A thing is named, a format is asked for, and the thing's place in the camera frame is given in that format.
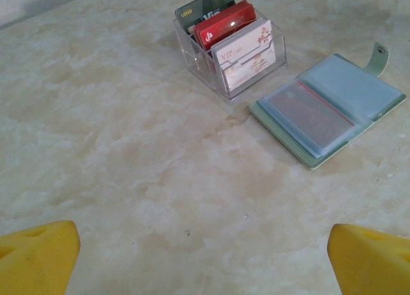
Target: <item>marble surface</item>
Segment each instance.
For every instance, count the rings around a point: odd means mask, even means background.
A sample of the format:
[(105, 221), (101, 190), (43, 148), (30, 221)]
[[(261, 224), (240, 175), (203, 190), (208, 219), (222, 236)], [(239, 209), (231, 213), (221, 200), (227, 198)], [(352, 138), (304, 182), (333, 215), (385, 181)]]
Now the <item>marble surface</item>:
[(403, 103), (316, 171), (247, 104), (330, 53), (410, 95), (410, 0), (249, 0), (288, 69), (228, 106), (186, 69), (190, 0), (76, 0), (0, 32), (0, 234), (72, 219), (67, 294), (339, 294), (335, 223), (410, 237)]
[(73, 0), (0, 0), (0, 30)]

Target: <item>red card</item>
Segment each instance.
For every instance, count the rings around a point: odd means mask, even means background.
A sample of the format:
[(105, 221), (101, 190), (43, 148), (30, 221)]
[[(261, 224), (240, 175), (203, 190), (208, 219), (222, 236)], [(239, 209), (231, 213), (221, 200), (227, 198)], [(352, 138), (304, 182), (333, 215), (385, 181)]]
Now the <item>red card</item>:
[(256, 20), (255, 9), (246, 0), (225, 9), (195, 26), (193, 31), (198, 44), (205, 51), (212, 45), (232, 35)]

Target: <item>card organizer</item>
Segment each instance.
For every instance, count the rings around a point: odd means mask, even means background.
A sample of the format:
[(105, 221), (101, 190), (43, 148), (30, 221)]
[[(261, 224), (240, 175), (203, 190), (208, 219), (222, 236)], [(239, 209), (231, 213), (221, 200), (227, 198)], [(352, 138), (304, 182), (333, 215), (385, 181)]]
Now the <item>card organizer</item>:
[(388, 50), (379, 43), (366, 68), (330, 55), (251, 104), (250, 111), (315, 169), (406, 99), (377, 78), (387, 61)]
[[(266, 18), (262, 13), (255, 9), (256, 18)], [(210, 90), (216, 94), (223, 96), (228, 100), (237, 98), (240, 94), (248, 90), (252, 85), (256, 84), (262, 78), (268, 74), (279, 70), (281, 67), (287, 65), (286, 59), (286, 47), (284, 41), (284, 33), (278, 28), (272, 21), (272, 39), (266, 49), (267, 51), (274, 46), (276, 60), (273, 64), (244, 82), (237, 88), (230, 90), (226, 79), (224, 78), (224, 72), (230, 70), (240, 60), (232, 62), (228, 67), (222, 69), (217, 61), (211, 57), (211, 50), (205, 51), (189, 34), (187, 34), (177, 19), (174, 19), (174, 27), (178, 37), (179, 44), (183, 53), (183, 57), (187, 66), (187, 69), (200, 81), (202, 81)], [(258, 54), (249, 58), (252, 61)]]

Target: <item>business card holder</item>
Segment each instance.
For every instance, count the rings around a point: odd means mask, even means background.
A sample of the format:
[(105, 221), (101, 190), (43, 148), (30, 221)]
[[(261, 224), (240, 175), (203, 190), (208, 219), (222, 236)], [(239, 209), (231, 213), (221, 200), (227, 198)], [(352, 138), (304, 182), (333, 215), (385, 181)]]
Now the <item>business card holder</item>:
[[(257, 19), (267, 19), (257, 9), (255, 9), (255, 12)], [(218, 62), (211, 57), (211, 51), (205, 51), (189, 34), (183, 30), (179, 22), (176, 19), (174, 20), (176, 35), (179, 40), (187, 69), (195, 77), (202, 81), (210, 90), (227, 100), (237, 98), (237, 96), (248, 90), (252, 85), (256, 84), (268, 74), (271, 74), (272, 72), (275, 72), (281, 67), (287, 65), (284, 33), (272, 21), (271, 24), (272, 39), (265, 50), (271, 49), (272, 47), (274, 48), (275, 61), (248, 80), (244, 80), (241, 85), (231, 89), (226, 80), (225, 72), (232, 70), (234, 66), (238, 64), (239, 60), (232, 62), (228, 67), (221, 68)], [(253, 55), (247, 60), (247, 62), (251, 61), (257, 65), (260, 61), (260, 54), (261, 53)]]

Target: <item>card wallet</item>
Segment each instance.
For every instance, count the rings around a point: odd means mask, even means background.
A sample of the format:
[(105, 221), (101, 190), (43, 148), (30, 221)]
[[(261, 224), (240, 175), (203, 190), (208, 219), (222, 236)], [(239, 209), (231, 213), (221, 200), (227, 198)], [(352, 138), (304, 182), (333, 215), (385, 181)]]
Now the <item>card wallet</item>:
[(252, 103), (251, 113), (315, 169), (406, 99), (378, 78), (389, 52), (375, 44), (365, 68), (333, 54)]

